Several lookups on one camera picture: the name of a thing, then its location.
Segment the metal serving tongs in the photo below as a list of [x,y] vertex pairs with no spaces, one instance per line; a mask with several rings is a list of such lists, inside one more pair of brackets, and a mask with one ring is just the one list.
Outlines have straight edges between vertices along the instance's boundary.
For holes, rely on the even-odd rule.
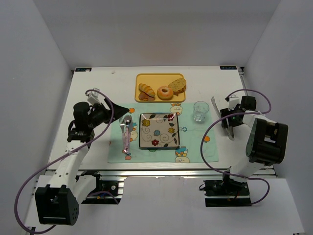
[[[212,105],[213,105],[213,107],[214,107],[214,110],[215,110],[215,112],[216,112],[218,118],[221,118],[222,116],[221,116],[220,110],[219,110],[218,107],[217,107],[217,104],[216,104],[216,101],[215,101],[215,98],[214,98],[214,97],[211,98],[211,103],[212,103]],[[225,128],[222,128],[222,129],[223,129],[223,131],[227,134],[228,138],[229,138],[231,141],[233,141],[233,140],[234,140],[234,131],[233,131],[233,127],[228,127],[228,128],[226,128],[226,129],[225,129]]]

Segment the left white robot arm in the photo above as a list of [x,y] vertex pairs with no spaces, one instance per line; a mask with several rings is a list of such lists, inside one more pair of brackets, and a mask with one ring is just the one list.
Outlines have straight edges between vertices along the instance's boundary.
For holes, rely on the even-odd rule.
[[39,222],[46,225],[74,225],[78,219],[80,204],[96,189],[95,176],[78,176],[80,165],[87,155],[94,129],[102,123],[116,121],[129,109],[98,99],[78,102],[73,106],[74,119],[68,126],[66,157],[62,159],[54,175],[44,187],[35,192]]

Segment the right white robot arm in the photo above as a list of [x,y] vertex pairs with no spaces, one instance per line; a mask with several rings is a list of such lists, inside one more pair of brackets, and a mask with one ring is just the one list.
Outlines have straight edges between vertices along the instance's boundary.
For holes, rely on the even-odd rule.
[[221,117],[240,113],[222,121],[222,128],[230,130],[240,125],[247,125],[250,135],[246,144],[246,157],[235,166],[228,168],[229,175],[223,176],[223,184],[227,187],[243,187],[247,178],[256,171],[273,164],[280,164],[285,156],[289,127],[256,114],[257,101],[253,96],[226,99],[227,108],[220,110]]

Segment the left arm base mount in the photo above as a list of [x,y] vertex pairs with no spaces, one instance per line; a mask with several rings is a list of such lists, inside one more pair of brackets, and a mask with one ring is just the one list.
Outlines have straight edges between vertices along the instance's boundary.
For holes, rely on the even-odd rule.
[[100,171],[83,171],[76,176],[76,180],[83,176],[92,176],[96,187],[93,189],[83,204],[117,205],[123,194],[124,179],[117,176],[105,176]]

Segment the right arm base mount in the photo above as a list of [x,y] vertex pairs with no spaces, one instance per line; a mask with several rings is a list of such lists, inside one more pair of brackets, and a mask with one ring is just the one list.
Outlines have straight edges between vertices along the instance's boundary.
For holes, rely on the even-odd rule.
[[251,206],[247,183],[227,188],[222,180],[206,180],[199,190],[204,192],[205,206],[208,208]]

